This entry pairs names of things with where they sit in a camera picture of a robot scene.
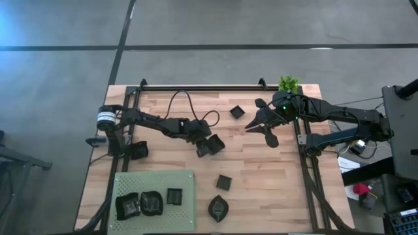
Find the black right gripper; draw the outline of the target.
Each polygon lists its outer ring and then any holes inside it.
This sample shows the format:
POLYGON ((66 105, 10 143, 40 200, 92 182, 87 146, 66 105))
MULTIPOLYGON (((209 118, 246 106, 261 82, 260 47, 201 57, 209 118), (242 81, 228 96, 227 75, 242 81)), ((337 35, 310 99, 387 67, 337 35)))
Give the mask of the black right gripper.
POLYGON ((256 99, 255 105, 258 111, 255 118, 245 126, 247 133, 261 133, 265 136, 267 146, 276 148, 279 146, 278 138, 272 133, 272 129, 286 122, 279 114, 268 107, 263 99, 256 99))

